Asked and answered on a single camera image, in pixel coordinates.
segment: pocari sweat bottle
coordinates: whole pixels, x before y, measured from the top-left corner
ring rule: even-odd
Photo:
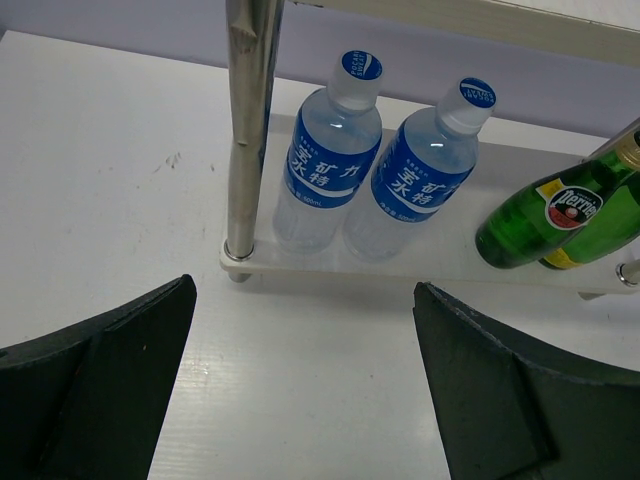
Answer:
[[[495,103],[489,85],[464,78],[436,107],[407,117],[343,227],[345,242],[354,254],[369,261],[386,260],[420,235],[424,222],[473,170],[477,134]]]
[[[312,93],[296,117],[273,228],[285,250],[314,253],[331,243],[375,159],[382,122],[375,107],[382,64],[349,51],[327,88]]]

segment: metal ring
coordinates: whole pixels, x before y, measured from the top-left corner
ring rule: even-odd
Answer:
[[[254,244],[251,246],[251,251],[249,252],[248,255],[245,255],[244,257],[236,257],[229,251],[229,245],[227,245],[227,241],[226,240],[224,241],[224,254],[234,262],[245,262],[249,260],[253,256],[253,252],[255,250],[256,250],[256,246]]]
[[[622,267],[624,267],[624,263],[619,263],[616,266],[616,275],[618,276],[618,279],[624,283],[627,287],[637,287],[638,284],[634,283],[630,280],[628,280],[627,278],[625,278],[624,273],[622,273]]]

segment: bottle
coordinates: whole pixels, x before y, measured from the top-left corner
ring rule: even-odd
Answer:
[[[338,60],[327,88],[312,93],[296,117],[273,228],[290,252],[326,248],[346,204],[369,172],[382,139],[375,107],[382,64],[353,50]]]
[[[562,248],[547,255],[545,267],[568,270],[591,263],[631,243],[640,235],[640,173],[620,187],[589,225]]]
[[[535,262],[566,244],[640,170],[640,131],[588,162],[515,193],[476,232],[476,247],[496,268]]]
[[[405,119],[347,216],[343,236],[352,253],[383,261],[420,235],[473,170],[477,134],[495,103],[489,85],[464,78],[436,107]]]

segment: shelf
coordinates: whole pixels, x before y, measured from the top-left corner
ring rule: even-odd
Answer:
[[[296,97],[295,90],[289,90],[293,97]],[[274,106],[283,110],[283,102],[278,102],[278,93],[281,92],[276,92]],[[289,107],[293,105],[291,97],[286,104]],[[398,100],[379,101],[382,118],[387,120],[385,126],[391,127],[385,129],[383,145],[392,136],[396,124],[419,107],[418,104]],[[475,249],[474,234],[487,214],[510,193],[546,174],[576,164],[586,151],[593,150],[602,142],[595,137],[499,119],[491,119],[483,130],[480,159],[469,180],[437,215],[429,219],[422,240],[396,258],[381,264],[362,262],[348,252],[340,233],[327,250],[318,254],[298,255],[282,251],[273,235],[271,219],[293,131],[293,114],[294,111],[289,114],[276,112],[271,117],[255,252],[250,259],[239,263],[222,254],[221,265],[225,270],[235,273],[387,276],[416,281],[542,285],[589,293],[633,293],[634,290],[622,285],[615,275],[618,263],[633,258],[630,249],[566,272],[551,271],[537,263],[504,271],[494,269],[482,260]],[[532,144],[556,151],[518,146],[531,147]]]
[[[301,0],[549,52],[640,66],[636,0]]]

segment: green glass bottle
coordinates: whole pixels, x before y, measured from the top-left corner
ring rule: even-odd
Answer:
[[[568,270],[591,263],[632,242],[640,235],[640,173],[635,173],[602,207],[602,211],[562,248],[540,263]]]
[[[566,244],[640,170],[640,131],[588,162],[515,193],[476,232],[476,247],[496,268],[535,262]]]

